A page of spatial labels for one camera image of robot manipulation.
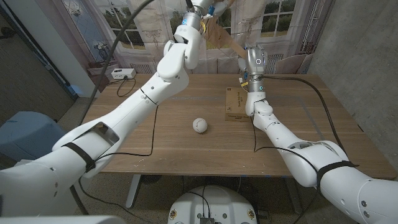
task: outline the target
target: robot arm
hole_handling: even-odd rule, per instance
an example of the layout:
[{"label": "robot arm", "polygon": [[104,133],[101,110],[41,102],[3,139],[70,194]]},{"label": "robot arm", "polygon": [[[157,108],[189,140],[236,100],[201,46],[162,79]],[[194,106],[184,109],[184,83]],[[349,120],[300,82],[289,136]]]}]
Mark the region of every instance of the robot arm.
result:
[{"label": "robot arm", "polygon": [[184,69],[199,59],[201,10],[213,1],[194,1],[195,9],[177,27],[177,43],[167,42],[157,72],[112,112],[85,123],[62,137],[53,152],[26,165],[0,171],[0,215],[37,216],[81,176],[90,178],[112,159],[124,140],[161,102],[188,85]]},{"label": "robot arm", "polygon": [[[331,141],[310,142],[298,138],[273,114],[265,100],[262,74],[266,53],[259,47],[248,47],[248,57],[241,70],[250,76],[246,114],[254,116],[255,127],[264,131],[275,147],[289,149],[306,158],[278,149],[294,179],[304,187],[317,187],[317,175],[323,167],[349,161],[344,151]],[[326,172],[320,180],[320,192],[334,206],[358,223],[396,220],[398,183],[373,179],[354,167],[342,166]]]}]

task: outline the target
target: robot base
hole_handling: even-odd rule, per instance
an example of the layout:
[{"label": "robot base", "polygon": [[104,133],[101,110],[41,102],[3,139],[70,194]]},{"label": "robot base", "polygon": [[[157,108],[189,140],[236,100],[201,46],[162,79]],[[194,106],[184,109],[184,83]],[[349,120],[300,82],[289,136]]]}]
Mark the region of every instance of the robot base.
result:
[{"label": "robot base", "polygon": [[[197,187],[190,192],[202,195],[203,187]],[[205,201],[203,203],[206,218],[203,218],[203,199],[198,195],[187,192],[177,199],[170,209],[167,223],[257,224],[252,205],[242,195],[231,189],[217,185],[206,186],[204,198],[209,203],[211,219],[208,218],[208,207]]]}]

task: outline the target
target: white ball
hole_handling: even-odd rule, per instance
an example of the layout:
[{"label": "white ball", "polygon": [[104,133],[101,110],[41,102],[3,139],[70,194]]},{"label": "white ball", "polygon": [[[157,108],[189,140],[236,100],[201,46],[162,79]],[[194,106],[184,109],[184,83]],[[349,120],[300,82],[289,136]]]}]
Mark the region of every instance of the white ball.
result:
[{"label": "white ball", "polygon": [[197,133],[203,133],[207,130],[207,122],[203,118],[195,119],[192,126]]}]

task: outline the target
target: power strip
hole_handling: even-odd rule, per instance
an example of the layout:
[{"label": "power strip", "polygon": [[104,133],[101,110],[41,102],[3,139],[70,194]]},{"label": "power strip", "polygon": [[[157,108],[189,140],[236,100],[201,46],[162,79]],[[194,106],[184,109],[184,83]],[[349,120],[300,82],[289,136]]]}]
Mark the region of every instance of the power strip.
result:
[{"label": "power strip", "polygon": [[132,79],[136,74],[133,68],[115,68],[112,72],[112,77],[115,80],[123,79],[125,76],[127,76],[128,79]]}]

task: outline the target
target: table top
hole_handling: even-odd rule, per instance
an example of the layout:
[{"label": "table top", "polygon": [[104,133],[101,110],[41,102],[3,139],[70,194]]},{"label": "table top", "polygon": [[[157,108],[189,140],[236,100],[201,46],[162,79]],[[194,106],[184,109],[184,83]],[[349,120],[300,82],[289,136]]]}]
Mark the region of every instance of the table top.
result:
[{"label": "table top", "polygon": [[[349,159],[365,174],[393,179],[397,173],[387,159],[356,124],[317,75],[277,75],[300,77],[314,84],[328,105],[336,131]],[[282,157],[275,149],[254,150],[254,131],[250,122],[225,121],[227,87],[240,87],[238,74],[189,75],[189,86],[160,104],[157,112],[154,150],[149,157],[117,155],[103,172],[129,172],[160,175],[227,175],[290,177]],[[150,75],[137,75],[134,91]],[[120,94],[134,81],[127,82]],[[126,98],[116,95],[118,84],[102,92],[91,106],[85,122],[115,109]],[[264,80],[267,101],[274,114],[297,137],[308,141],[336,142],[318,95],[304,83],[294,80]],[[120,152],[150,153],[153,112],[126,139]],[[192,122],[204,118],[208,129],[194,132]],[[256,149],[272,146],[265,133],[256,129]]]}]

